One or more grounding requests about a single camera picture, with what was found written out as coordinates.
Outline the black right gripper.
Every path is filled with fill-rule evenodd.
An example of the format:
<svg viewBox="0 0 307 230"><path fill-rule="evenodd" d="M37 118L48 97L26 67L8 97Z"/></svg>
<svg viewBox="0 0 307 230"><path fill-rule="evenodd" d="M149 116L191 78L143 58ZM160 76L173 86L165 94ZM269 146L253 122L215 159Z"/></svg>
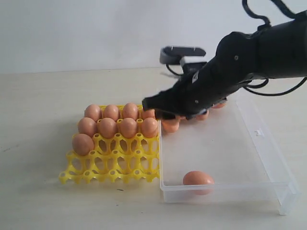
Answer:
<svg viewBox="0 0 307 230"><path fill-rule="evenodd" d="M194 74L189 74L176 84L158 94L145 97L145 111L155 109L155 117L173 120L180 116L193 116L237 91L247 81L249 64L226 58L214 57Z"/></svg>

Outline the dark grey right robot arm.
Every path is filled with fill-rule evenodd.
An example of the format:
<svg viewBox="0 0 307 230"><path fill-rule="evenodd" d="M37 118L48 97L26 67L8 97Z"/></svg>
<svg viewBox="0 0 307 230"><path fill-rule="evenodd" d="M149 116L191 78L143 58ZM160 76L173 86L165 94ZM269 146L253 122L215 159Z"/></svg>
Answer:
<svg viewBox="0 0 307 230"><path fill-rule="evenodd" d="M200 70L183 76L172 88L144 98L142 105L163 119L192 118L253 80L306 74L307 23L293 20L253 34L230 33Z"/></svg>

